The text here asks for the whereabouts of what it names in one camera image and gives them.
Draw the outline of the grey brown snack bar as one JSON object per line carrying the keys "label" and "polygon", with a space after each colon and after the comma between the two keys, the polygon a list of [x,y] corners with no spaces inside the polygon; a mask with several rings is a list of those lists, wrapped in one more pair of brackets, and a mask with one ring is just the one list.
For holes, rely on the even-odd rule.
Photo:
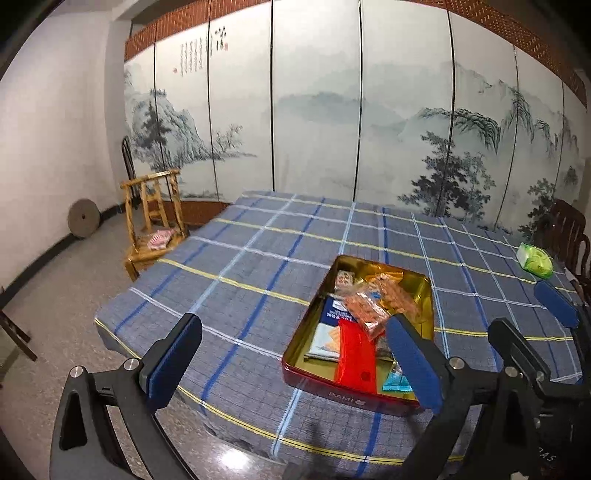
{"label": "grey brown snack bar", "polygon": [[335,275],[335,292],[342,292],[353,288],[355,274],[351,271],[339,270]]}

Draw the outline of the blue soda crackers pack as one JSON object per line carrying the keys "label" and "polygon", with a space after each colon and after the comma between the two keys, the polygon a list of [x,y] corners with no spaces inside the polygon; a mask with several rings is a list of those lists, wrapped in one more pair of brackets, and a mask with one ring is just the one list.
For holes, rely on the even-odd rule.
{"label": "blue soda crackers pack", "polygon": [[338,362],[339,349],[341,349],[341,330],[339,330],[341,321],[356,322],[342,300],[329,296],[325,299],[320,320],[311,337],[311,345],[304,357]]}

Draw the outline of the blue candy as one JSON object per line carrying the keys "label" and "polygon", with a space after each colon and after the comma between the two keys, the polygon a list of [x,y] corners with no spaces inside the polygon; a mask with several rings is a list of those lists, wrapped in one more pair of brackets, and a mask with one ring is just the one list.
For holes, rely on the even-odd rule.
{"label": "blue candy", "polygon": [[398,371],[391,371],[383,386],[383,392],[412,393],[413,388],[407,377]]}

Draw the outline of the red snack package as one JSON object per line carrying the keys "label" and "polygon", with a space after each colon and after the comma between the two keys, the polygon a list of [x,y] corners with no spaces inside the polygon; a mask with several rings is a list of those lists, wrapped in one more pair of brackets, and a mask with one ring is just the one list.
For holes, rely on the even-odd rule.
{"label": "red snack package", "polygon": [[377,393],[376,349],[366,332],[356,322],[339,322],[341,349],[335,371],[335,383],[346,389]]}

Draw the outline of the gold toffee tin box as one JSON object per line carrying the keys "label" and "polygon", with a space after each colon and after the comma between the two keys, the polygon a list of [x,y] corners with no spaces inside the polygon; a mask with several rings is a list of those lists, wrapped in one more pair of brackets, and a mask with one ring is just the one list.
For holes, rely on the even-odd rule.
{"label": "gold toffee tin box", "polygon": [[420,404],[386,342],[386,322],[411,317],[435,336],[428,276],[349,255],[335,258],[281,359],[287,385],[345,405],[408,415]]}

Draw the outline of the green tissue pack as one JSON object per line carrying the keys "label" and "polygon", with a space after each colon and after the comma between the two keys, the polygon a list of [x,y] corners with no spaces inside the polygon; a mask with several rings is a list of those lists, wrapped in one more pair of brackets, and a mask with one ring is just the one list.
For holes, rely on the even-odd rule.
{"label": "green tissue pack", "polygon": [[551,257],[539,247],[521,243],[516,252],[516,257],[524,271],[538,278],[546,280],[554,273]]}

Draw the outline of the round stone millstone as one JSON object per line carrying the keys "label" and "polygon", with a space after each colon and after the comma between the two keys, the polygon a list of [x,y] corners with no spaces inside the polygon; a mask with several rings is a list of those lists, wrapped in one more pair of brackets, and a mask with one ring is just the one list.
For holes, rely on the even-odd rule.
{"label": "round stone millstone", "polygon": [[79,199],[74,202],[67,216],[70,233],[78,239],[91,236],[100,225],[100,211],[90,199]]}

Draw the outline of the clear bag orange snacks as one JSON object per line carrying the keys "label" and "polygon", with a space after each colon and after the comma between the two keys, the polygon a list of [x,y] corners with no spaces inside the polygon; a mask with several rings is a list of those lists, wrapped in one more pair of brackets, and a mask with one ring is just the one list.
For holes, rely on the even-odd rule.
{"label": "clear bag orange snacks", "polygon": [[398,285],[379,285],[377,286],[381,294],[381,302],[388,310],[395,314],[404,314],[406,318],[414,323],[422,322],[422,308],[408,292]]}

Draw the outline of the painted landscape folding screen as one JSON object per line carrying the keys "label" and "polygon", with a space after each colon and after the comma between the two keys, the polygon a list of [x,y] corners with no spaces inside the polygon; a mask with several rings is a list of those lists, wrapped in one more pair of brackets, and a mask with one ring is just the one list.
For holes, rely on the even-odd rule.
{"label": "painted landscape folding screen", "polygon": [[482,1],[197,1],[126,42],[138,173],[529,234],[585,171],[585,85]]}

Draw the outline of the blue plaid tablecloth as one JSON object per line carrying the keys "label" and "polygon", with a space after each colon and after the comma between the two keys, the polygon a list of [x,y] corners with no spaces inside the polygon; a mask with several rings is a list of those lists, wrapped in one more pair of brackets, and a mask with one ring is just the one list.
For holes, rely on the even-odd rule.
{"label": "blue plaid tablecloth", "polygon": [[370,477],[403,461],[430,416],[377,414],[283,381],[281,356],[332,261],[349,254],[427,275],[435,340],[448,356],[496,370],[486,328],[505,317],[553,379],[576,381],[572,337],[537,302],[518,244],[454,219],[249,192],[144,271],[95,322],[107,346],[139,357],[183,314],[197,314],[204,339],[178,391],[211,430],[273,460],[320,456],[338,473]]}

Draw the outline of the orange yellow snack packet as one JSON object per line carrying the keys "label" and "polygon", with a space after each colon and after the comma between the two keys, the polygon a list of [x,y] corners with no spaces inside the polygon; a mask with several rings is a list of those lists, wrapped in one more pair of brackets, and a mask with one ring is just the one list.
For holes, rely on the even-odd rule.
{"label": "orange yellow snack packet", "polygon": [[401,271],[386,271],[377,274],[367,275],[365,281],[374,285],[398,285],[404,279]]}

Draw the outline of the clear bag fried snacks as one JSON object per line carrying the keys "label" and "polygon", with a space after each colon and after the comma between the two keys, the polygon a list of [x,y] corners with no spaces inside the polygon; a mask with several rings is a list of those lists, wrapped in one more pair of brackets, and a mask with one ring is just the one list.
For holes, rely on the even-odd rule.
{"label": "clear bag fried snacks", "polygon": [[391,318],[380,300],[379,292],[368,288],[358,288],[342,296],[349,314],[359,323],[370,341],[376,340],[384,332]]}

